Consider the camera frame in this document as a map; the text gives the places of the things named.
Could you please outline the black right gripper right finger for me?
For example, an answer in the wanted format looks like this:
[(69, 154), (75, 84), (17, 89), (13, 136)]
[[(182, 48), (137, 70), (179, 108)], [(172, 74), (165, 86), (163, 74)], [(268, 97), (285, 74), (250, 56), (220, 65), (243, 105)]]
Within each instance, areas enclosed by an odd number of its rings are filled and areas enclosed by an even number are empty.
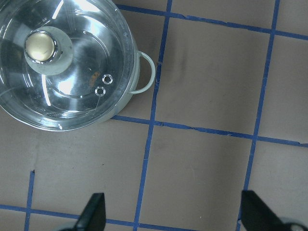
[(241, 222), (247, 231), (284, 231), (284, 223), (254, 191), (242, 191)]

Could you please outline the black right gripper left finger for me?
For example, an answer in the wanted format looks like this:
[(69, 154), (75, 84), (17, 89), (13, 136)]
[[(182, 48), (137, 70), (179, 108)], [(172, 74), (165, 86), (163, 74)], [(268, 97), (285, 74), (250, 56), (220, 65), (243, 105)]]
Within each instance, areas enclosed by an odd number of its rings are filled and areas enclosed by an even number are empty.
[(94, 193), (75, 223), (74, 231), (103, 231), (106, 226), (104, 193)]

